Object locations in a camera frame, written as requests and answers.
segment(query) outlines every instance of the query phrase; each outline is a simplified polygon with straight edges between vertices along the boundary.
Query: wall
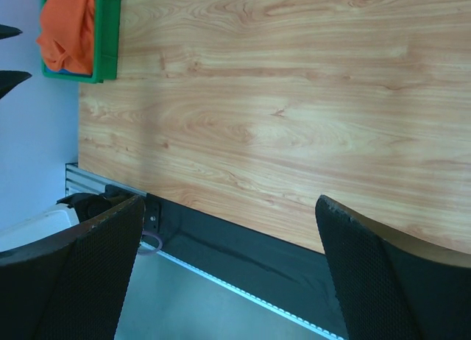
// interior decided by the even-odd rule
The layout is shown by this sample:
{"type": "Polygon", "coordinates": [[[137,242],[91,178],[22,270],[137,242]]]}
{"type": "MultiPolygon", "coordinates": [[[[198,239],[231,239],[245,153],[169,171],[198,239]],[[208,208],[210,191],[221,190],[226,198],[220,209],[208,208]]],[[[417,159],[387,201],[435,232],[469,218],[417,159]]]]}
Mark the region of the wall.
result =
{"type": "Polygon", "coordinates": [[[23,31],[0,40],[0,69],[32,74],[0,100],[0,230],[63,197],[77,160],[78,85],[40,72],[39,3],[0,0],[0,23],[23,31]]]}

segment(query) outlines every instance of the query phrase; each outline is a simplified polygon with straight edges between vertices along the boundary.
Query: green basket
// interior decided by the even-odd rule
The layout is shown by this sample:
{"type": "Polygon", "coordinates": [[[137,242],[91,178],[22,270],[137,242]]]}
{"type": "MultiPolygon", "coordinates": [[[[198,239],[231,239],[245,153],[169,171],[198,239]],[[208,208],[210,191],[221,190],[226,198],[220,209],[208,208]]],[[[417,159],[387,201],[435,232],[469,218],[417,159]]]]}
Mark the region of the green basket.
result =
{"type": "Polygon", "coordinates": [[[95,52],[91,76],[80,74],[60,74],[48,71],[42,61],[45,77],[96,84],[103,80],[116,79],[118,70],[119,17],[121,0],[95,0],[95,52]]]}

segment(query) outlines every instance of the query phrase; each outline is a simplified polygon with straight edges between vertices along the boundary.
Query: gray floor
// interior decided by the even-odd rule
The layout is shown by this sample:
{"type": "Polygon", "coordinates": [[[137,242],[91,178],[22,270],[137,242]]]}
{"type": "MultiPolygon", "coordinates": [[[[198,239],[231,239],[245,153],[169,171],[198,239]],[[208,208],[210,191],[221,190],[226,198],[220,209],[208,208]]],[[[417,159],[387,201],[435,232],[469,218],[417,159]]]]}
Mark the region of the gray floor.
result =
{"type": "Polygon", "coordinates": [[[324,339],[160,255],[137,256],[115,340],[324,339]]]}

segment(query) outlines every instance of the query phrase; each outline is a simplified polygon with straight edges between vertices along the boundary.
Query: cable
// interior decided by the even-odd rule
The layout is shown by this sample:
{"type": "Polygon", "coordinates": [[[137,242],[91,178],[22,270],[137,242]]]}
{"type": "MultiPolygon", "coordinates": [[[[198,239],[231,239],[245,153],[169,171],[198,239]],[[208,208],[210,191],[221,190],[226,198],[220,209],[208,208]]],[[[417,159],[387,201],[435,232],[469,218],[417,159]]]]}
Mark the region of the cable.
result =
{"type": "Polygon", "coordinates": [[[153,237],[155,240],[157,240],[157,242],[159,242],[159,245],[158,245],[158,247],[156,247],[152,250],[138,249],[138,255],[151,255],[151,254],[157,253],[159,250],[162,249],[162,246],[163,246],[162,238],[160,238],[160,236],[157,233],[153,233],[153,232],[143,230],[142,235],[147,235],[149,237],[153,237]]]}

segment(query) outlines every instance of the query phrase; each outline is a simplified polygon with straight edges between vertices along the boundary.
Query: black object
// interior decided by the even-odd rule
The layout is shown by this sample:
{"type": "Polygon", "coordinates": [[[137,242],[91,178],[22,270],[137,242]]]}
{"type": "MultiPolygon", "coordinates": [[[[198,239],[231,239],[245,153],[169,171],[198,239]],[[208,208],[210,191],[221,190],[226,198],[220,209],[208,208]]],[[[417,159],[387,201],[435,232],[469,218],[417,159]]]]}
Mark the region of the black object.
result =
{"type": "MultiPolygon", "coordinates": [[[[0,40],[21,34],[21,30],[0,24],[0,40]]],[[[0,99],[9,93],[16,85],[31,77],[25,71],[0,70],[0,99]]]]}
{"type": "Polygon", "coordinates": [[[350,340],[471,339],[471,255],[326,196],[316,219],[350,340]]]}
{"type": "Polygon", "coordinates": [[[67,204],[69,208],[75,209],[79,222],[84,222],[133,196],[134,194],[129,194],[127,191],[117,191],[112,194],[105,192],[100,195],[75,193],[59,199],[57,204],[67,204]]]}
{"type": "Polygon", "coordinates": [[[134,196],[60,233],[0,253],[4,339],[113,339],[141,240],[134,196]]]}
{"type": "Polygon", "coordinates": [[[30,77],[31,74],[25,71],[0,70],[0,99],[30,77]]]}
{"type": "Polygon", "coordinates": [[[14,37],[21,34],[21,30],[16,27],[5,26],[0,24],[0,40],[14,37]]]}
{"type": "MultiPolygon", "coordinates": [[[[151,194],[146,210],[157,224],[146,218],[144,229],[160,234],[164,252],[336,335],[347,335],[324,255],[151,194]]],[[[144,240],[155,245],[153,238],[144,240]]]]}

